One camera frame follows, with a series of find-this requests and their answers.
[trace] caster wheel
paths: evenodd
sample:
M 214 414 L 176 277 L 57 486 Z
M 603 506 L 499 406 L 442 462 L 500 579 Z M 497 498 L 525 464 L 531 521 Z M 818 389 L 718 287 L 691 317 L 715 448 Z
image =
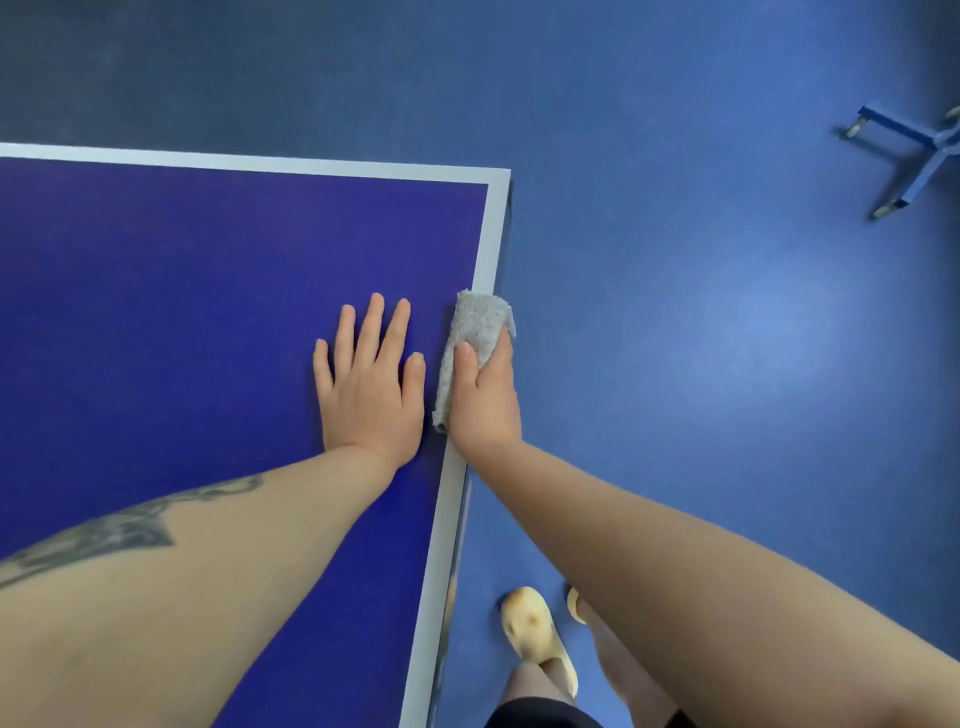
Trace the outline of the caster wheel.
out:
M 855 136 L 857 136 L 867 121 L 869 121 L 869 119 L 867 119 L 866 116 L 858 117 L 857 120 L 853 122 L 853 126 L 847 129 L 847 139 L 853 139 Z
M 883 207 L 878 207 L 877 209 L 875 209 L 871 217 L 874 220 L 879 220 L 881 217 L 886 217 L 891 212 L 896 212 L 896 211 L 897 211 L 897 208 L 894 207 L 893 205 L 884 205 Z

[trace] yellow slipper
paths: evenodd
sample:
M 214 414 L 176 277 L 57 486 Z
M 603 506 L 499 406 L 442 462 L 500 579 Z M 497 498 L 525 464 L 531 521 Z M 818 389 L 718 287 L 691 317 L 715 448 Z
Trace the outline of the yellow slipper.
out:
M 554 658 L 566 669 L 571 697 L 577 696 L 579 681 L 570 656 L 553 623 L 546 601 L 533 587 L 520 587 L 510 592 L 500 606 L 503 631 L 520 659 L 542 665 Z
M 579 621 L 581 624 L 586 624 L 587 622 L 583 617 L 580 616 L 580 613 L 577 611 L 577 599 L 580 598 L 580 593 L 576 589 L 570 587 L 570 591 L 566 593 L 566 609 L 570 613 L 570 616 Z

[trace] gray cloth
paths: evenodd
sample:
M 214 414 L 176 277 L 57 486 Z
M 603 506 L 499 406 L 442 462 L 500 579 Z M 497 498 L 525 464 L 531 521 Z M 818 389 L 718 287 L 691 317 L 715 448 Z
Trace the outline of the gray cloth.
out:
M 493 354 L 500 330 L 506 327 L 516 338 L 514 312 L 510 304 L 496 296 L 461 291 L 457 294 L 457 309 L 450 324 L 450 338 L 446 340 L 444 361 L 440 366 L 440 386 L 437 388 L 437 408 L 433 411 L 433 426 L 446 432 L 450 416 L 450 386 L 453 384 L 453 349 L 461 341 L 469 342 L 477 352 L 483 368 Z

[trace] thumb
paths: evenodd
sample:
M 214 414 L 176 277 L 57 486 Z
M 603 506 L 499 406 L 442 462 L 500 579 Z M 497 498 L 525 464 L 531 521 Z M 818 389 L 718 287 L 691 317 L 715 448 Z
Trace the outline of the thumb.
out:
M 453 391 L 476 388 L 479 369 L 476 350 L 466 341 L 457 344 L 453 350 Z

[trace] forearm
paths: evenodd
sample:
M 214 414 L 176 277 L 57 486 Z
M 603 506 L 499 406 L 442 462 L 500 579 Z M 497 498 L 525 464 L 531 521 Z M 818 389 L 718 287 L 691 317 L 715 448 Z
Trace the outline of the forearm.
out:
M 85 524 L 6 562 L 5 722 L 208 724 L 392 475 L 335 449 Z
M 528 445 L 471 464 L 703 724 L 879 726 L 922 694 L 956 708 L 956 663 L 773 552 Z

